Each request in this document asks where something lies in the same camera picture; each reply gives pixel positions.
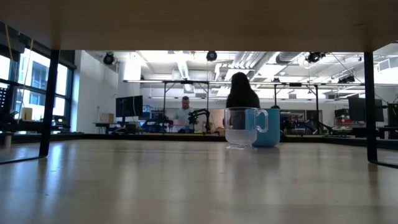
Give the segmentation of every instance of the wooden table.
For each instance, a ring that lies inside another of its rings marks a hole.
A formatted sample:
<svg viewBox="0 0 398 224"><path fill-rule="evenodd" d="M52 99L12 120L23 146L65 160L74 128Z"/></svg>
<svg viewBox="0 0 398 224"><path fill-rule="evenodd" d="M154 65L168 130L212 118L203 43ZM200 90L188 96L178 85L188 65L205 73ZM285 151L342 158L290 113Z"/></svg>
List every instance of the wooden table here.
<svg viewBox="0 0 398 224"><path fill-rule="evenodd" d="M397 223L398 172L364 147L225 145L53 142L46 159L0 166L0 223Z"/></svg>

